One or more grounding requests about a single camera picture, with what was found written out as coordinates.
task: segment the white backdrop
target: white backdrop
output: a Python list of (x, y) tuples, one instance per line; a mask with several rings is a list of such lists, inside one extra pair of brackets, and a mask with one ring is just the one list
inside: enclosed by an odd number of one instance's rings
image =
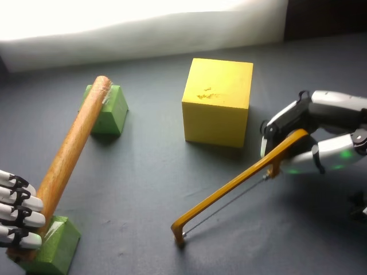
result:
[(287, 0), (74, 2), (5, 4), (0, 56), (9, 71), (279, 42), (288, 4)]

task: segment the green support block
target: green support block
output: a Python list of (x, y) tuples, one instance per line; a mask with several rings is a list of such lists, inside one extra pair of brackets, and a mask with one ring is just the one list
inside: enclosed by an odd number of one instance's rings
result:
[(44, 243), (32, 262), (18, 262), (27, 274), (67, 275), (80, 233), (67, 217), (52, 218)]
[[(83, 102), (91, 88), (92, 85), (87, 86), (83, 95)], [(94, 124), (92, 133), (120, 135), (125, 123), (127, 110), (128, 106), (121, 87), (113, 85), (107, 100), (99, 113), (97, 121)]]

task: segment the green light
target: green light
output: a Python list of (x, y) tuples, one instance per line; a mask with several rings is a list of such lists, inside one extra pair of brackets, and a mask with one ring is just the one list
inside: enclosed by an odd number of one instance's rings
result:
[(348, 158), (351, 158), (352, 156), (353, 156), (353, 154), (350, 151), (348, 151), (348, 150), (342, 151), (340, 153), (340, 157), (342, 159), (348, 159)]
[(344, 168), (344, 165), (335, 165), (333, 166), (333, 169), (341, 169), (341, 168)]
[(288, 170), (288, 173), (289, 173), (289, 174), (293, 174), (293, 175), (295, 175), (295, 174), (298, 174), (298, 173), (299, 173), (299, 171), (298, 171), (298, 170), (296, 170), (296, 169), (290, 169), (290, 170)]

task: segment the yellow box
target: yellow box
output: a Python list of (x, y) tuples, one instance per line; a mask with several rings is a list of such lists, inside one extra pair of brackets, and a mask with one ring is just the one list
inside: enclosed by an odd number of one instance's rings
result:
[(194, 58), (182, 98), (185, 139), (242, 147), (253, 63)]

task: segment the orange saw frame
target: orange saw frame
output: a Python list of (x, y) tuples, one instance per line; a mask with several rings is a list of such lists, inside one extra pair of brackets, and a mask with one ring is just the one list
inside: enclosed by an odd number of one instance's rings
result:
[(245, 180), (255, 175), (257, 172), (262, 170), (264, 167), (271, 164), (271, 169), (268, 170), (268, 176), (274, 178), (279, 173), (280, 162), (284, 158), (286, 151), (295, 144), (298, 140), (307, 136), (308, 133), (303, 129), (298, 129), (292, 133), (289, 137), (284, 139), (277, 147), (275, 147), (269, 154), (256, 162), (253, 166), (245, 170), (242, 174), (238, 175), (226, 185), (222, 186), (212, 195), (204, 199), (197, 206), (189, 210), (186, 214), (182, 215), (178, 220), (176, 220), (172, 225), (171, 229), (175, 237), (175, 241), (178, 245), (184, 244), (183, 228), (191, 219), (199, 215), (210, 205), (215, 203), (217, 200), (222, 198), (225, 194), (232, 191), (238, 185), (243, 183)]

